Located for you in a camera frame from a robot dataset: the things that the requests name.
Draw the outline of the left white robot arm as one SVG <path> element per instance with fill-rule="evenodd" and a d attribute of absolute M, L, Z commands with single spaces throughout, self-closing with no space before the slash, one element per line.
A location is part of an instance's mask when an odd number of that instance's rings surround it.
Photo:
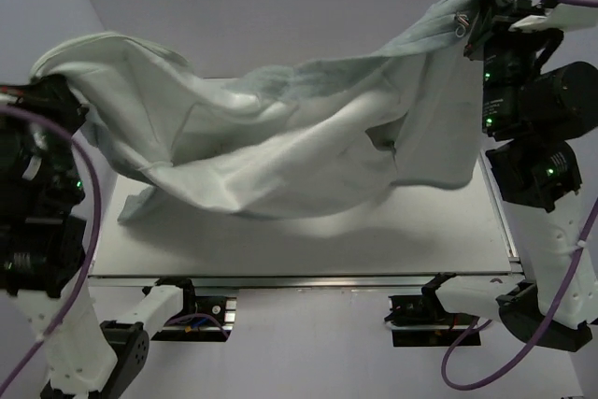
<path fill-rule="evenodd" d="M 118 398 L 144 367 L 150 339 L 197 312 L 192 283 L 163 278 L 113 321 L 100 321 L 87 274 L 101 193 L 84 188 L 75 140 L 87 108 L 64 77 L 5 85 L 1 107 L 1 288 L 26 316 L 50 369 L 45 398 Z"/>

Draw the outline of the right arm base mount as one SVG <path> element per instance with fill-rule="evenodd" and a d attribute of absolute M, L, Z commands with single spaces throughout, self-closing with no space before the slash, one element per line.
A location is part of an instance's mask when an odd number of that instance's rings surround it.
<path fill-rule="evenodd" d="M 447 312 L 436 291 L 455 274 L 439 274 L 415 294 L 389 297 L 385 325 L 392 332 L 396 348 L 448 348 L 473 322 L 469 315 Z"/>

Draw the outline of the grey zip-up jacket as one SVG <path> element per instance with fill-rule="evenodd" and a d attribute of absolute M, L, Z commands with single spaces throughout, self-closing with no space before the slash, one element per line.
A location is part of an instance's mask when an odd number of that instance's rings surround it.
<path fill-rule="evenodd" d="M 348 210 L 389 187 L 458 190 L 481 146 L 483 80 L 465 58 L 485 0 L 440 0 L 366 55 L 265 66 L 224 82 L 178 53 L 104 32 L 41 56 L 32 78 L 61 75 L 90 109 L 82 132 L 145 189 L 119 220 L 167 199 L 284 220 Z"/>

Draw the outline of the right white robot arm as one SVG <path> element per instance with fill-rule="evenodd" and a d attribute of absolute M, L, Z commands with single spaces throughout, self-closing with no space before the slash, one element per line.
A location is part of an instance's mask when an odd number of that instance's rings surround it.
<path fill-rule="evenodd" d="M 484 69 L 482 129 L 504 202 L 527 228 L 531 278 L 440 274 L 421 309 L 441 323 L 463 313 L 501 322 L 519 341 L 575 352 L 597 321 L 597 277 L 584 252 L 582 179 L 573 139 L 597 125 L 597 70 L 544 65 L 566 33 L 597 23 L 597 0 L 484 0 L 464 49 Z"/>

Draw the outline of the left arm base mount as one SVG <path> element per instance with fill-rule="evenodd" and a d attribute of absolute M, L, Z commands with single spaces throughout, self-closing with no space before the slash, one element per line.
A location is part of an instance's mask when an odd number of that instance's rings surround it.
<path fill-rule="evenodd" d="M 161 342 L 225 343 L 234 323 L 232 297 L 202 295 L 189 278 L 159 278 L 155 286 L 175 286 L 183 291 L 183 308 L 153 338 Z"/>

